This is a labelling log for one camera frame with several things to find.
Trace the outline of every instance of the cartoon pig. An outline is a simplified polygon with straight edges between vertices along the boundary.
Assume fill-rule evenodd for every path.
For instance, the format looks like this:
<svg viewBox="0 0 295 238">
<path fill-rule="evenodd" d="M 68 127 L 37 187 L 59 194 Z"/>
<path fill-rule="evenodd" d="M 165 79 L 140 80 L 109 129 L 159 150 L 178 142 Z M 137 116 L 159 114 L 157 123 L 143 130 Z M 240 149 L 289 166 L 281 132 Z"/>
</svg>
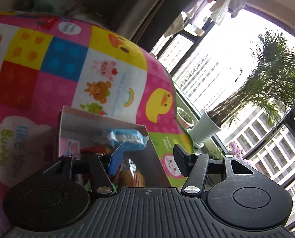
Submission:
<svg viewBox="0 0 295 238">
<path fill-rule="evenodd" d="M 164 171 L 168 176 L 172 176 L 176 179 L 182 178 L 182 174 L 180 173 L 180 170 L 178 169 L 178 166 L 176 165 L 174 161 L 173 154 L 165 154 L 163 158 L 161 159 L 161 163 L 163 165 Z"/>
<path fill-rule="evenodd" d="M 108 78 L 110 81 L 112 81 L 112 75 L 117 75 L 118 71 L 116 70 L 116 62 L 110 62 L 110 61 L 93 61 L 93 66 L 91 67 L 92 69 L 96 69 L 98 73 L 102 77 Z"/>
</svg>

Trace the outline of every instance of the yellow duck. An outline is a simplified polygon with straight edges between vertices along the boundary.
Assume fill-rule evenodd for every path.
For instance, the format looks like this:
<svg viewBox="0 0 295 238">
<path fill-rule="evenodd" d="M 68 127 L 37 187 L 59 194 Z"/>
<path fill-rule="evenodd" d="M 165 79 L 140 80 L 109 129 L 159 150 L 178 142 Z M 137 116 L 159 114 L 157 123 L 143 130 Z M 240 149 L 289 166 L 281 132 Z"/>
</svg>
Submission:
<svg viewBox="0 0 295 238">
<path fill-rule="evenodd" d="M 171 93 L 163 88 L 153 91 L 146 104 L 146 116 L 151 122 L 157 123 L 159 114 L 168 113 L 172 106 L 173 98 Z"/>
</svg>

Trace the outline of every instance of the blue polka dot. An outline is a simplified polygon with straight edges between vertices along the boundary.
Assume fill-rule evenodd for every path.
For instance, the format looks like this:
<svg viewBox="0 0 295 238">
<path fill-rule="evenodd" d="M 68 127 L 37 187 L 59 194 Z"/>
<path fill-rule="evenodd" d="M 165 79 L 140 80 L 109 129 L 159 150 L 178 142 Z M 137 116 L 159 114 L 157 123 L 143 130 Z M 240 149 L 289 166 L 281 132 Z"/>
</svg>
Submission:
<svg viewBox="0 0 295 238">
<path fill-rule="evenodd" d="M 66 65 L 66 67 L 65 67 L 65 71 L 66 71 L 67 73 L 73 73 L 74 70 L 75 70 L 75 65 L 72 64 L 72 63 L 68 63 L 68 64 Z"/>
<path fill-rule="evenodd" d="M 58 58 L 53 58 L 49 62 L 49 67 L 51 67 L 53 70 L 56 70 L 58 68 L 58 65 L 59 65 L 59 59 Z"/>
<path fill-rule="evenodd" d="M 72 47 L 70 49 L 70 55 L 73 56 L 74 58 L 77 58 L 79 55 L 79 49 Z"/>
<path fill-rule="evenodd" d="M 65 45 L 61 42 L 56 42 L 55 44 L 55 51 L 56 52 L 62 52 L 65 49 Z"/>
</svg>

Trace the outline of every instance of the pink pig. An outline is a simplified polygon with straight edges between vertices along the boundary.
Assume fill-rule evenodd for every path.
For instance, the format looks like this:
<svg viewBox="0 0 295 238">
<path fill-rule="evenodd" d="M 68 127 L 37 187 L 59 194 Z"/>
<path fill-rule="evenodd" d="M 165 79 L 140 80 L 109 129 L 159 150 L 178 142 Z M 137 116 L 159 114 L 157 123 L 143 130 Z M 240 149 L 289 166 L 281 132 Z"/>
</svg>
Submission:
<svg viewBox="0 0 295 238">
<path fill-rule="evenodd" d="M 116 62 L 109 62 L 109 61 L 93 61 L 93 66 L 91 67 L 92 69 L 96 69 L 98 73 L 102 77 L 108 78 L 110 81 L 112 81 L 112 75 L 117 75 L 118 71 L 115 68 L 115 65 L 117 64 Z"/>
</svg>

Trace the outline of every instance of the silver screw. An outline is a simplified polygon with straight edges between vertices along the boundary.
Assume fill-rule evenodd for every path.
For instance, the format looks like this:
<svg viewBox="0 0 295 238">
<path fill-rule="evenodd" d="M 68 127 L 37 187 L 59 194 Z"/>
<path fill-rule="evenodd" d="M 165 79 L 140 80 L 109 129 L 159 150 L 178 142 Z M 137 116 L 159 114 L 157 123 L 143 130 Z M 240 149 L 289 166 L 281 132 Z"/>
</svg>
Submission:
<svg viewBox="0 0 295 238">
<path fill-rule="evenodd" d="M 101 186 L 97 189 L 97 192 L 101 194 L 109 194 L 112 192 L 112 189 L 108 186 Z"/>
<path fill-rule="evenodd" d="M 196 186 L 187 186 L 184 191 L 190 194 L 195 194 L 198 193 L 200 189 Z"/>
</svg>

